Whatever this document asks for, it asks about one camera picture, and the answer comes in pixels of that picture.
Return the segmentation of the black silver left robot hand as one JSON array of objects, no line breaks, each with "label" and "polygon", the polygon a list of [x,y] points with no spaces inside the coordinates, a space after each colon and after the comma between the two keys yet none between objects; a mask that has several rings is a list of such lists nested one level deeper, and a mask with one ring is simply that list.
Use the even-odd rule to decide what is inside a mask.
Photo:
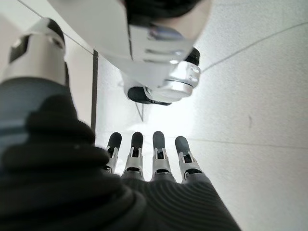
[{"label": "black silver left robot hand", "polygon": [[182,184],[135,167],[107,171],[121,137],[95,146],[74,107],[65,40],[50,18],[11,46],[0,79],[0,228],[3,231],[237,231],[197,167]]}]

